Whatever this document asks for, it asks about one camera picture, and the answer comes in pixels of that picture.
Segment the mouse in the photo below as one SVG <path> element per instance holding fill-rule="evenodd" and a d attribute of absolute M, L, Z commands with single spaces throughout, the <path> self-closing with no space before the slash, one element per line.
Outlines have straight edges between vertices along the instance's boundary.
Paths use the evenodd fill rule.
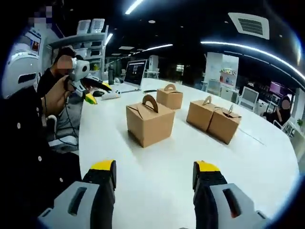
<path fill-rule="evenodd" d="M 105 94 L 104 92 L 101 92 L 101 91 L 95 91 L 93 92 L 93 97 L 101 97 L 103 94 Z"/>

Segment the woman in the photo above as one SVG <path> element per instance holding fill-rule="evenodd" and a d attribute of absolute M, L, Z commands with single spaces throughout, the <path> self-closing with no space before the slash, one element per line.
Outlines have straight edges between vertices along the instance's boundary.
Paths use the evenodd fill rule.
<path fill-rule="evenodd" d="M 276 120 L 281 126 L 283 126 L 290 118 L 290 99 L 288 96 L 284 96 L 280 102 L 281 107 L 277 107 L 273 113 L 263 113 L 263 117 L 266 117 L 267 121 L 273 124 Z"/>

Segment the cardboard box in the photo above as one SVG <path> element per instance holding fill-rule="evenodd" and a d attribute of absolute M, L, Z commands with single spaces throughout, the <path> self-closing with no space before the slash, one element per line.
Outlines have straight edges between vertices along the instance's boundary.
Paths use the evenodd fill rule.
<path fill-rule="evenodd" d="M 232 112 L 233 106 L 230 110 L 224 108 L 216 109 L 213 113 L 208 133 L 215 136 L 217 139 L 229 144 L 232 140 L 242 117 Z"/>
<path fill-rule="evenodd" d="M 211 101 L 212 98 L 208 96 L 205 100 L 190 102 L 186 121 L 203 131 L 207 131 L 215 110 L 215 105 Z"/>
<path fill-rule="evenodd" d="M 143 148 L 172 134 L 174 116 L 175 111 L 157 103 L 151 95 L 144 96 L 142 103 L 126 106 L 128 131 Z"/>
<path fill-rule="evenodd" d="M 157 90 L 157 102 L 171 109 L 180 109 L 183 93 L 176 90 L 175 85 L 169 84 L 164 89 Z"/>

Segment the monitor screen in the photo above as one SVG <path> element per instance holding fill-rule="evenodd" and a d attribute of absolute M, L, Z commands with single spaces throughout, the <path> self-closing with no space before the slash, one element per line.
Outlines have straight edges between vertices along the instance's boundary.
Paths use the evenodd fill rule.
<path fill-rule="evenodd" d="M 247 101 L 251 101 L 252 103 L 256 103 L 257 92 L 253 92 L 248 90 L 247 88 L 244 89 L 243 99 Z"/>
<path fill-rule="evenodd" d="M 276 105 L 278 105 L 280 103 L 280 100 L 281 99 L 279 97 L 277 97 L 275 94 L 273 94 L 272 97 L 271 97 L 271 102 L 276 104 Z"/>
<path fill-rule="evenodd" d="M 279 83 L 271 82 L 269 91 L 282 97 L 285 95 L 286 89 Z"/>
<path fill-rule="evenodd" d="M 124 82 L 141 85 L 146 60 L 128 62 Z"/>

